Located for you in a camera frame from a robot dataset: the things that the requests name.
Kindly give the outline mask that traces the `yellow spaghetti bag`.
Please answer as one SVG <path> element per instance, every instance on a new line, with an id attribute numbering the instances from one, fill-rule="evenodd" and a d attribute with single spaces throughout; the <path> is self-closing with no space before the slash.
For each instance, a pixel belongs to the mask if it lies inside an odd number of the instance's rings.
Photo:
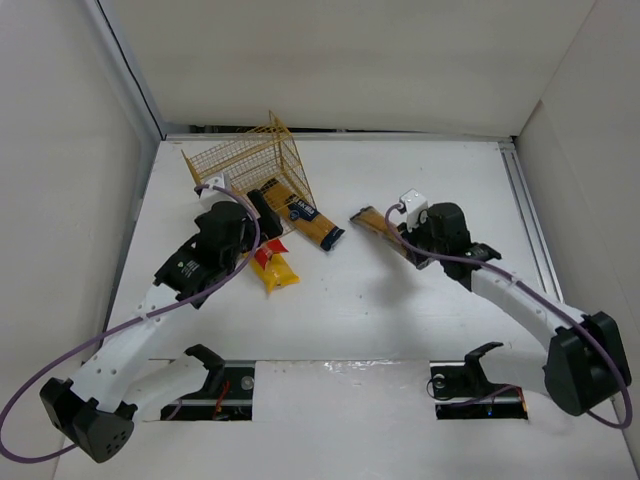
<path id="1" fill-rule="evenodd" d="M 271 294 L 274 290 L 300 282 L 298 275 L 291 269 L 281 254 L 274 254 L 264 268 L 255 258 L 250 260 L 249 265 L 264 284 L 268 294 Z"/>

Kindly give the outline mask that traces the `blue patterned spaghetti bag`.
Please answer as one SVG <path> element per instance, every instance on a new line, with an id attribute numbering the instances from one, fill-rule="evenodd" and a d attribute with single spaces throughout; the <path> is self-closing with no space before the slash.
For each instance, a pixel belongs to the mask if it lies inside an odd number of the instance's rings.
<path id="1" fill-rule="evenodd" d="M 350 217 L 350 222 L 380 238 L 386 243 L 386 245 L 402 256 L 416 269 L 422 270 L 426 268 L 430 259 L 426 256 L 419 255 L 412 250 L 408 249 L 402 242 L 399 242 L 396 236 L 393 234 L 395 231 L 400 234 L 397 226 L 391 223 L 392 228 L 389 228 L 385 223 L 384 215 L 379 212 L 373 206 L 366 206 L 361 208 L 358 212 Z"/>

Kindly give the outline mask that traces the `red white spaghetti bag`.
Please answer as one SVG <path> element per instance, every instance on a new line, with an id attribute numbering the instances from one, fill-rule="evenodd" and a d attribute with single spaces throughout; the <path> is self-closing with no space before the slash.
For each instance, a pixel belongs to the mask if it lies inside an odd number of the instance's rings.
<path id="1" fill-rule="evenodd" d="M 280 239 L 272 239 L 265 242 L 256 250 L 254 257 L 251 260 L 251 264 L 255 268 L 265 270 L 275 256 L 288 252 L 289 250 L 284 246 Z"/>

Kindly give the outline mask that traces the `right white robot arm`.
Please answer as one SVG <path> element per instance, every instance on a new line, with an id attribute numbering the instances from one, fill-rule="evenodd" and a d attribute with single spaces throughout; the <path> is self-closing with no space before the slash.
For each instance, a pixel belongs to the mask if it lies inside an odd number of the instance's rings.
<path id="1" fill-rule="evenodd" d="M 631 423 L 632 378 L 611 316 L 588 315 L 528 286 L 506 268 L 497 250 L 472 240 L 457 204 L 428 204 L 412 193 L 399 210 L 405 216 L 402 238 L 411 251 L 439 262 L 450 279 L 497 306 L 544 349 L 542 360 L 512 366 L 514 384 L 539 391 L 573 416 L 590 414 L 595 406 L 620 395 L 625 418 L 618 426 Z"/>

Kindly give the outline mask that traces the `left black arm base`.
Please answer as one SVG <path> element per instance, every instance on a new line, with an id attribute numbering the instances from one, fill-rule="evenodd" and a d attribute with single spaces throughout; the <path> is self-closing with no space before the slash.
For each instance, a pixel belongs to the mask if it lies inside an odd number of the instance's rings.
<path id="1" fill-rule="evenodd" d="M 186 395 L 163 407 L 161 421 L 251 421 L 255 386 L 255 362 L 233 361 L 213 392 Z"/>

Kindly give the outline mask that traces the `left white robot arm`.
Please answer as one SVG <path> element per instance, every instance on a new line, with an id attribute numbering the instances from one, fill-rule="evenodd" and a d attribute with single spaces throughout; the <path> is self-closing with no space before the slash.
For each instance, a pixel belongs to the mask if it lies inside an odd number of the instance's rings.
<path id="1" fill-rule="evenodd" d="M 138 304 L 137 323 L 123 326 L 68 379 L 49 379 L 40 390 L 52 424 L 94 462 L 121 451 L 142 417 L 193 393 L 215 393 L 225 361 L 202 344 L 143 378 L 137 375 L 174 333 L 189 327 L 214 291 L 238 272 L 238 261 L 280 236 L 281 222 L 254 189 L 242 203 L 219 200 L 199 215 L 196 234 L 154 275 Z"/>

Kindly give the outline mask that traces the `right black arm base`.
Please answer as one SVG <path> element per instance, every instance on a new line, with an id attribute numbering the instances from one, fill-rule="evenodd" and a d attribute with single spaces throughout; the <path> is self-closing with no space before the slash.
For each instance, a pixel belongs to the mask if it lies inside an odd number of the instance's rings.
<path id="1" fill-rule="evenodd" d="M 426 390 L 438 420 L 528 419 L 521 389 L 491 383 L 464 361 L 434 361 L 429 368 Z"/>

